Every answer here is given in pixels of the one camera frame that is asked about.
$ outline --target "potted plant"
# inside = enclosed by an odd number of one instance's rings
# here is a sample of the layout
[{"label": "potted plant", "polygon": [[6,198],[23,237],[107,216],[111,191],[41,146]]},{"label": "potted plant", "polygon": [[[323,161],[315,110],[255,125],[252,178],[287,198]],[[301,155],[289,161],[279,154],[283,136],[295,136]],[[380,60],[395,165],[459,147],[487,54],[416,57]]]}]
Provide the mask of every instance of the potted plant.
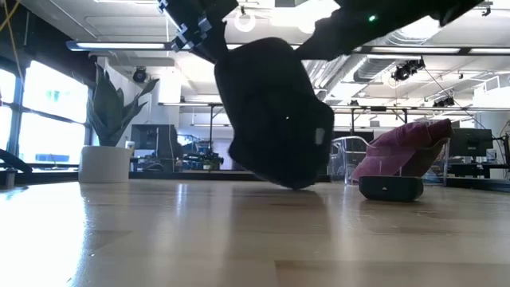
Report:
[{"label": "potted plant", "polygon": [[203,165],[204,171],[210,171],[210,170],[212,169],[212,164],[213,164],[213,163],[211,163],[211,162],[210,162],[210,160],[207,160],[207,159],[206,159],[206,160],[204,160],[204,161],[202,162],[202,165]]},{"label": "potted plant", "polygon": [[97,66],[97,86],[87,102],[87,119],[96,131],[100,146],[85,146],[81,150],[79,181],[81,183],[125,183],[129,179],[131,150],[116,147],[133,118],[140,113],[144,102],[141,96],[151,92],[158,80],[147,83],[135,99],[124,106],[124,92],[116,89],[110,76]]}]

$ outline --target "ceiling light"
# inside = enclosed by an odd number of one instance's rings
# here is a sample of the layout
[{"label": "ceiling light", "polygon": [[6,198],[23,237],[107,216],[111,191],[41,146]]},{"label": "ceiling light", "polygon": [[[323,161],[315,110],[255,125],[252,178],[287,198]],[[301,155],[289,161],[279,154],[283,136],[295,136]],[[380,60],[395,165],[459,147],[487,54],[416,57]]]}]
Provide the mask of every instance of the ceiling light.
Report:
[{"label": "ceiling light", "polygon": [[207,103],[158,103],[165,106],[178,106],[178,107],[208,107]]},{"label": "ceiling light", "polygon": [[460,48],[442,48],[442,47],[405,47],[405,46],[395,46],[395,47],[373,47],[371,49],[372,53],[411,53],[411,54],[438,54],[438,53],[447,53],[447,54],[455,54],[459,53]]},{"label": "ceiling light", "polygon": [[509,48],[474,48],[469,53],[505,54],[510,53]]},{"label": "ceiling light", "polygon": [[[241,47],[242,45],[244,45],[244,44],[227,44],[227,45],[226,45],[226,47],[227,47],[228,49],[236,49],[236,48]],[[290,46],[291,46],[293,49],[297,49],[297,48],[299,48],[299,47],[301,46],[301,44],[291,44]]]},{"label": "ceiling light", "polygon": [[[245,24],[241,24],[241,17],[242,16],[248,16],[248,22]],[[255,28],[255,25],[257,24],[257,20],[255,19],[255,15],[253,15],[253,12],[246,11],[245,13],[242,13],[240,10],[237,12],[235,19],[233,20],[233,24],[235,25],[236,29],[238,29],[241,32],[248,33],[253,28]]]},{"label": "ceiling light", "polygon": [[380,59],[380,60],[420,60],[421,56],[410,56],[410,55],[367,55],[369,59]]},{"label": "ceiling light", "polygon": [[157,0],[94,0],[94,2],[115,4],[158,4]]},{"label": "ceiling light", "polygon": [[90,49],[117,49],[117,50],[164,50],[163,43],[115,43],[115,42],[67,42],[68,47],[73,51]]},{"label": "ceiling light", "polygon": [[190,124],[191,127],[231,127],[230,124]]}]

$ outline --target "pink cloth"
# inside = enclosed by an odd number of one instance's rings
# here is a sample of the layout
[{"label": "pink cloth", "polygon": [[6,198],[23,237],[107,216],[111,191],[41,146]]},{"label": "pink cloth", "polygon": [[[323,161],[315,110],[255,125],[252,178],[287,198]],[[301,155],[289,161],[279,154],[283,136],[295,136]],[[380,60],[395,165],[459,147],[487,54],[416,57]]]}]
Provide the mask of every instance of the pink cloth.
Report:
[{"label": "pink cloth", "polygon": [[352,173],[354,180],[368,175],[422,177],[432,166],[443,145],[440,140],[453,133],[450,120],[435,124],[404,124],[370,142],[367,156]]}]

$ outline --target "window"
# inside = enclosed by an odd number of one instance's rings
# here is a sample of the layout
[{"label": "window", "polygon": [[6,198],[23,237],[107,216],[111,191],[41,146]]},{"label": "window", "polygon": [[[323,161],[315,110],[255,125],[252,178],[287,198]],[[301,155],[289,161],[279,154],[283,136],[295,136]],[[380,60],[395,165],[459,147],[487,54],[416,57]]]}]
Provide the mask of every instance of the window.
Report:
[{"label": "window", "polygon": [[80,163],[85,127],[23,113],[19,158],[27,163]]},{"label": "window", "polygon": [[16,76],[0,69],[0,93],[2,102],[12,103],[14,101],[14,90],[16,89]]},{"label": "window", "polygon": [[86,120],[88,87],[36,61],[26,70],[23,106],[76,122]]},{"label": "window", "polygon": [[0,148],[7,149],[7,142],[10,136],[10,120],[12,112],[10,108],[0,107]]}]

